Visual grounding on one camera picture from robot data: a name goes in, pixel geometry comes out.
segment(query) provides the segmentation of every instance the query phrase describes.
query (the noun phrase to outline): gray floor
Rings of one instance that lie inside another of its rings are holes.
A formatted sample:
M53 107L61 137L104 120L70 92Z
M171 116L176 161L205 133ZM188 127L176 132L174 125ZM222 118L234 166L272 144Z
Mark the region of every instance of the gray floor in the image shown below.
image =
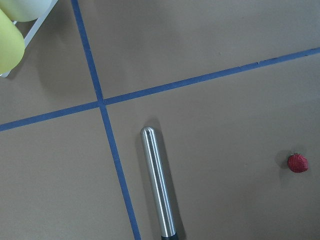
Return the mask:
M104 98L320 47L317 0L79 5ZM138 235L160 239L145 125L159 133L180 239L319 239L319 64L304 56L108 105L112 152L98 104L22 120L97 101L72 5L60 0L0 78L0 130L12 126L0 132L0 239L133 240L115 147ZM286 167L295 152L307 172Z

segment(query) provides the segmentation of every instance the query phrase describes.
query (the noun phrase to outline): silver metallic tube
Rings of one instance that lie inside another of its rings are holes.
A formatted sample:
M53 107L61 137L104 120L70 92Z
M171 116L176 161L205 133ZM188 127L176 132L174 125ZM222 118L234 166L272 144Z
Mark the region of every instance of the silver metallic tube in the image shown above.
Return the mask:
M152 127L146 126L140 133L152 184L162 239L178 239L168 197L156 132Z

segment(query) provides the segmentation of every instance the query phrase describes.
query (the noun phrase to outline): blue grid line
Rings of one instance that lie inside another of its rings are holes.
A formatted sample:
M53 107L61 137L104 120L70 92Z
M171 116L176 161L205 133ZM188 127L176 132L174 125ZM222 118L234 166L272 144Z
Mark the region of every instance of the blue grid line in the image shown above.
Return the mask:
M78 26L78 30L79 30L79 33L80 33L80 37L81 37L81 41L82 41L82 45L83 45L83 50L84 50L84 53L85 53L86 61L87 61L87 64L88 64L88 67L89 67L89 71L90 71L90 74L91 74L92 83L93 83L93 86L94 86L96 98L98 100L98 105L99 105L99 108L100 108L100 112L101 112L101 116L102 116L102 120L103 120L103 124L104 124L104 128L105 128L105 132L106 132L106 135L107 135L107 138L108 138L108 142L109 142L109 146L110 146L110 149L111 149L111 154L112 154L112 157L113 157L115 170L116 170L116 173L117 173L117 176L118 176L118 180L119 180L119 183L120 183L120 187L121 187L121 191L122 191L125 207L126 207L126 210L127 210L127 213L128 213L130 224L131 224L133 236L134 236L135 240L140 240L141 236L140 236L140 232L139 232L136 216L135 216L134 209L133 209L133 206L132 206L132 202L131 202L131 199L130 199L128 186L127 186L126 179L125 179L125 174L124 174L121 162L120 162L119 152L118 152L118 148L117 148L117 145L116 145L115 136L114 136L113 131L112 131L112 127L111 127L108 111L107 111L107 108L106 108L105 103L104 103L103 93L102 93L102 89L101 89L101 86L100 86L99 77L98 77L98 74L97 74L94 58L93 58L92 53L91 53L90 44L89 44L88 36L87 36L87 33L86 33L84 21L82 19L82 15L81 15L81 12L80 12L79 3L78 3L78 0L71 0L71 3L72 3L72 8L73 8L76 24Z
M54 118L66 116L69 114L75 114L75 113L79 113L82 111L95 109L95 108L98 108L97 101L78 105L78 106L72 106L69 108L65 108L65 109L61 109L61 110L57 110L57 111L53 111L53 112L48 112L48 113L37 115L37 116L27 117L27 118L20 119L17 121L12 121L12 122L1 124L0 125L0 132L5 131L5 130L9 130L9 129L22 127L22 126L29 125L29 124L34 124L34 123L46 121L49 119L54 119Z
M196 76L196 77L192 77L192 78L188 78L188 79L184 79L176 82L171 82L171 83L160 85L160 86L150 87L147 89L126 93L123 95L106 98L104 100L104 104L105 105L116 104L116 103L124 102L127 100L141 98L147 95L152 95L152 94L156 94L156 93L160 93L160 92L164 92L164 91L168 91L176 88L181 88L184 86L188 86L188 85L192 85L192 84L196 84L196 83L200 83L200 82L204 82L212 79L217 79L217 78L225 77L232 74L238 74L241 72L245 72L245 71L249 71L249 70L253 70L261 67L266 67L269 65L278 64L278 63L282 63L282 62L286 62L286 61L290 61L290 60L294 60L294 59L298 59L298 58L302 58L302 57L306 57L314 54L319 54L319 53L320 53L320 47L299 51L299 52L295 52L288 55L283 55L283 56L279 56L279 57L275 57L275 58L271 58L271 59L267 59L259 62L249 63L243 66L232 67L229 69L225 69L225 70L221 70L221 71L217 71L217 72L213 72L213 73L209 73L201 76Z

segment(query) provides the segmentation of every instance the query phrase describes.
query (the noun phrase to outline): white rack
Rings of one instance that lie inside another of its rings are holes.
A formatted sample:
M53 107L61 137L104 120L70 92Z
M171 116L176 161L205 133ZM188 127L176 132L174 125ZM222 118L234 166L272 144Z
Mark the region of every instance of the white rack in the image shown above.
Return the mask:
M27 35L24 38L25 47L28 46L28 44L30 43L32 38L35 36L36 32L38 31L38 29L40 28L42 23L45 21L45 19L47 18L47 16L49 15L49 13L54 8L54 6L56 5L57 2L58 2L58 0L52 0L51 5L47 9L47 11L34 22L33 26L31 27L31 29L29 30L29 32L27 33ZM9 75L9 73L10 73L10 71L2 73L2 74L0 74L0 77L6 78Z

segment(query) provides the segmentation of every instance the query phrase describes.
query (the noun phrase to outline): blue tape strip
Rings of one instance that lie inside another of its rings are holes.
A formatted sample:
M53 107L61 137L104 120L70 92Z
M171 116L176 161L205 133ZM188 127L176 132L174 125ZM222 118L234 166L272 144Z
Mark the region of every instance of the blue tape strip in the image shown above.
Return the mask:
M24 119L17 120L17 121L8 122L8 123L0 125L0 132L5 131L5 130L9 130L9 129L22 127L22 126L29 125L29 124L42 122L42 121L49 120L49 119L62 117L62 116L69 115L69 114L75 114L75 113L79 113L82 111L95 109L97 107L98 107L98 102L94 101L94 102L90 102L90 103L86 103L86 104L82 104L82 105L78 105L78 106L65 108L65 109L58 110L58 111L53 111L53 112L49 112L49 113L45 113L45 114L41 114L41 115L37 115L37 116L24 118Z
M73 11L74 11L75 20L76 20L78 30L80 33L86 61L87 61L87 64L88 64L88 67L90 70L96 98L98 100L98 105L100 108L105 132L106 132L108 142L110 145L110 149L111 149L111 153L112 153L112 157L113 157L113 161L114 161L114 165L115 165L115 170L116 170L116 173L117 173L117 176L119 179L125 207L126 207L126 210L127 210L128 216L129 216L129 221L131 224L133 236L134 236L135 240L141 240L136 216L134 213L134 208L132 206L132 202L131 202L129 191L128 191L128 186L127 186L126 179L125 179L125 174L124 174L121 162L120 162L120 157L119 157L115 137L114 137L114 134L112 131L108 111L107 111L107 108L104 103L103 93L102 93L102 89L100 86L94 58L91 53L90 44L89 44L89 40L87 37L84 21L82 19L82 15L80 12L79 3L78 3L78 0L71 0L71 3L72 3Z
M250 63L243 66L237 66L237 67L229 68L222 71L217 71L217 72L196 76L196 77L192 77L192 78L188 78L188 79L184 79L184 80L180 80L180 81L176 81L176 82L172 82L172 83L168 83L160 86L147 88L144 90L139 90L139 91L135 91L135 92L131 92L131 93L115 96L115 97L110 97L104 100L104 104L105 105L116 104L116 103L124 102L127 100L160 93L160 92L171 90L171 89L181 88L187 85L196 84L196 83L200 83L200 82L204 82L212 79L217 79L217 78L225 77L228 75L237 74L237 73L241 73L241 72L245 72L245 71L249 71L249 70L253 70L253 69L257 69L257 68L261 68L261 67L265 67L273 64L286 62L289 60L294 60L294 59L298 59L298 58L302 58L302 57L306 57L314 54L319 54L319 53L320 53L320 47L305 50L305 51L299 51L299 52L295 52L292 54L288 54L288 55L284 55L276 58L271 58L271 59L267 59L259 62Z

